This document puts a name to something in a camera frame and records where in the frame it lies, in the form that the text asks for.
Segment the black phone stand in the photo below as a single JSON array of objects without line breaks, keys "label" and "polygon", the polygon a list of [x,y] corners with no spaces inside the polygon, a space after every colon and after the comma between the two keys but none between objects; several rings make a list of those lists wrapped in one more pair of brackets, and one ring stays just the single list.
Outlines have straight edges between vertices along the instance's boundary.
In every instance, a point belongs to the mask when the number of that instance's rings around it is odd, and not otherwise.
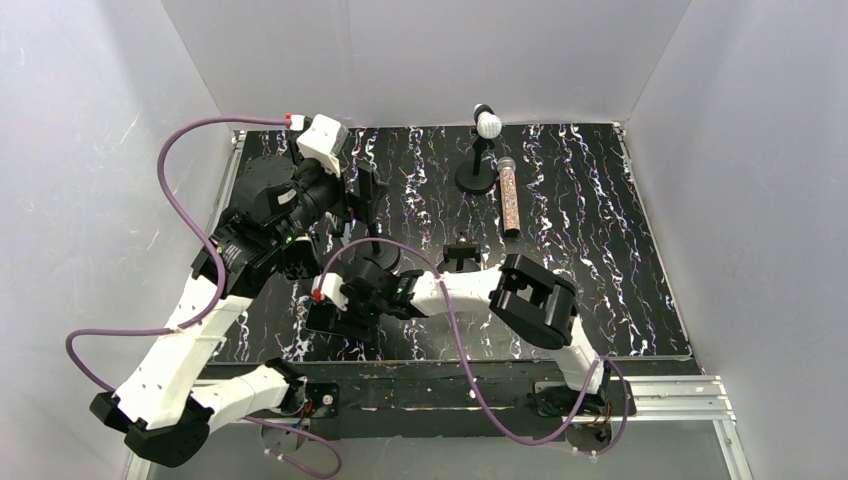
[{"label": "black phone stand", "polygon": [[[376,223],[370,224],[367,227],[368,237],[380,238],[386,240],[395,239],[389,234],[379,232]],[[400,249],[386,242],[366,242],[355,247],[355,256],[358,258],[370,259],[385,270],[394,271],[401,259]]]},{"label": "black phone stand", "polygon": [[309,280],[324,269],[323,254],[319,251],[319,238],[302,235],[294,238],[284,249],[281,271],[288,280]]}]

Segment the black phone blue edge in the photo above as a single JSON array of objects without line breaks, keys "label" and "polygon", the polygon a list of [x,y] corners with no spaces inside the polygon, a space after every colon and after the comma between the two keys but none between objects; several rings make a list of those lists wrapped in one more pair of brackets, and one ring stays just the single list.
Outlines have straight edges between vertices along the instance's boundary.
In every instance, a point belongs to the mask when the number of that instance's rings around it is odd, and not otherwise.
[{"label": "black phone blue edge", "polygon": [[362,340],[367,330],[352,322],[349,315],[332,302],[313,303],[307,313],[305,328],[311,331]]}]

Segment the black phone stand front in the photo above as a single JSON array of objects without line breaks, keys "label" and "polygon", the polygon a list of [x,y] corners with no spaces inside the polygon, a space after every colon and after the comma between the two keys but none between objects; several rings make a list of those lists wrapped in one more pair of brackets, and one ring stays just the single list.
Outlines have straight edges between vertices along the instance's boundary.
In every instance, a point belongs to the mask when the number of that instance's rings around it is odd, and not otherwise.
[{"label": "black phone stand front", "polygon": [[323,254],[319,251],[319,238],[302,235],[294,238],[284,249],[281,271],[288,280],[309,280],[324,269]]}]

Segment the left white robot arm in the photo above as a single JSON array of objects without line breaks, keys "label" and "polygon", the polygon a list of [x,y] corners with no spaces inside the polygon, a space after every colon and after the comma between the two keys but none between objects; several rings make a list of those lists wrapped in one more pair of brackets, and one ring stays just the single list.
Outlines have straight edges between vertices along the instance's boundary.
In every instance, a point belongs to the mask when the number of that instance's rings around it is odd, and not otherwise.
[{"label": "left white robot arm", "polygon": [[121,432],[136,455],[166,467],[183,465],[215,430],[257,411],[303,412],[306,379],[282,359],[210,388],[194,383],[230,326],[277,274],[312,282],[310,329],[373,340],[378,315],[324,273],[313,232],[332,216],[376,236],[388,187],[368,165],[358,167],[357,182],[350,189],[341,173],[313,158],[250,161],[193,261],[179,303],[153,332],[148,354],[122,385],[94,398],[91,412]]}]

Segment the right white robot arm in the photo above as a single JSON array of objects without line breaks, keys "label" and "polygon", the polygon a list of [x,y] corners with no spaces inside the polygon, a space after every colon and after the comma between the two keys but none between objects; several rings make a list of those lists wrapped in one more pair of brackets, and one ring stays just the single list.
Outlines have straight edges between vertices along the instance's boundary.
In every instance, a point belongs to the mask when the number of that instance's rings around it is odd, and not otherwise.
[{"label": "right white robot arm", "polygon": [[525,342],[549,351],[571,390],[602,395],[607,387],[609,375],[583,330],[576,287],[524,255],[460,272],[393,273],[364,260],[347,276],[317,277],[313,289],[335,308],[333,324],[346,336],[366,339],[384,316],[491,314]]}]

